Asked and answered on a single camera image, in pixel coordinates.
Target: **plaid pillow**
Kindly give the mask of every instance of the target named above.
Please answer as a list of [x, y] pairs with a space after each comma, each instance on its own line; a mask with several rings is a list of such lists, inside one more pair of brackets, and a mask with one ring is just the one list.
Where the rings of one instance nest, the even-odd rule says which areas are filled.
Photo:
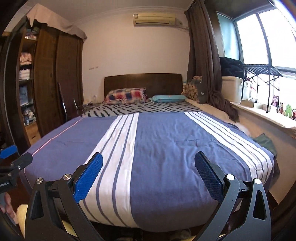
[[103, 104], [131, 104], [146, 101], [145, 88], [129, 88], [110, 91]]
[[198, 100], [198, 85], [202, 82], [201, 76], [194, 76], [192, 80], [189, 80], [187, 84], [183, 86], [182, 95], [185, 95], [188, 99], [195, 100], [199, 103]]

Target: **metal screw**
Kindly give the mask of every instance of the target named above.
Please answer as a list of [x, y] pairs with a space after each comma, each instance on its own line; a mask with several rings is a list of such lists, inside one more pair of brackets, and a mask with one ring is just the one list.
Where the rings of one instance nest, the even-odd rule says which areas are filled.
[[66, 174], [66, 175], [63, 176], [63, 178], [64, 178], [65, 181], [68, 181], [71, 178], [71, 175]]
[[43, 182], [43, 179], [42, 178], [38, 178], [37, 181], [36, 181], [37, 184], [40, 184], [42, 182]]
[[234, 175], [232, 175], [232, 174], [227, 174], [227, 175], [226, 175], [226, 178], [227, 178], [228, 180], [233, 181], [233, 180], [234, 180]]
[[255, 182], [256, 184], [261, 184], [261, 180], [260, 180], [259, 178], [255, 178], [255, 179], [254, 179], [254, 182]]

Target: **wooden headboard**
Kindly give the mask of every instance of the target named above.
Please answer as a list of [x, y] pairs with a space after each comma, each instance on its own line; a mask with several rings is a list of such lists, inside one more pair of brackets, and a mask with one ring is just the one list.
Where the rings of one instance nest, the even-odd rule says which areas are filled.
[[105, 97], [111, 90], [146, 88], [148, 98], [154, 95], [180, 95], [183, 82], [181, 74], [125, 74], [105, 77]]

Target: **blue gripper pad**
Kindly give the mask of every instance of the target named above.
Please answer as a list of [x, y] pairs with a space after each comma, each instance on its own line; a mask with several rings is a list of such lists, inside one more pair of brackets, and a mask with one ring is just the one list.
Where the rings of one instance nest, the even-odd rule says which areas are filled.
[[209, 160], [207, 160], [202, 152], [198, 152], [195, 155], [194, 162], [195, 167], [205, 183], [211, 197], [219, 203], [222, 203], [224, 199], [223, 184], [210, 166]]
[[91, 186], [103, 167], [103, 156], [96, 152], [87, 168], [76, 181], [73, 197], [77, 203], [86, 198]]
[[15, 145], [9, 146], [0, 151], [0, 159], [5, 159], [14, 153], [17, 153], [17, 147]]

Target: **blue bedspread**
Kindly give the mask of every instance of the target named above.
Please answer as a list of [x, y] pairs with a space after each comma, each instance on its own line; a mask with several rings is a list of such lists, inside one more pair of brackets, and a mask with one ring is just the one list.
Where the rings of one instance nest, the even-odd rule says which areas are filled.
[[28, 152], [21, 173], [29, 188], [37, 178], [73, 173], [95, 152], [104, 158], [80, 205], [95, 222], [166, 232], [206, 223], [217, 202], [194, 166], [203, 151], [225, 173], [260, 178], [268, 188], [273, 155], [236, 126], [204, 112], [136, 113], [75, 118], [47, 134]]

